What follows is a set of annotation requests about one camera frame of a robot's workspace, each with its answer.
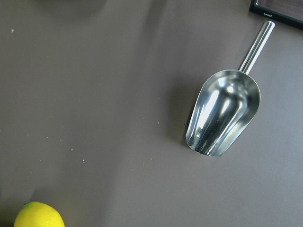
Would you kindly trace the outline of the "steel ice scoop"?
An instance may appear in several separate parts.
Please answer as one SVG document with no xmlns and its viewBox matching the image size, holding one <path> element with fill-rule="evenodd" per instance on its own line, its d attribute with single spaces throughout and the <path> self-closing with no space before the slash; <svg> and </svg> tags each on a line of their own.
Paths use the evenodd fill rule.
<svg viewBox="0 0 303 227">
<path fill-rule="evenodd" d="M 274 28 L 274 22 L 265 21 L 239 68 L 219 71 L 203 84 L 185 135 L 190 149 L 220 157 L 253 120 L 261 93 L 249 73 Z"/>
</svg>

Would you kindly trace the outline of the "wine glass rack tray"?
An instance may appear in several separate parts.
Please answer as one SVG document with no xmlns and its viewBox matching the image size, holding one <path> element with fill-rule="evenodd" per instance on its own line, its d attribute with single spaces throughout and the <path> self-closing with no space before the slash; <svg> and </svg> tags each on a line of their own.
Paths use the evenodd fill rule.
<svg viewBox="0 0 303 227">
<path fill-rule="evenodd" d="M 303 29 L 302 0 L 252 0 L 249 11 Z"/>
</svg>

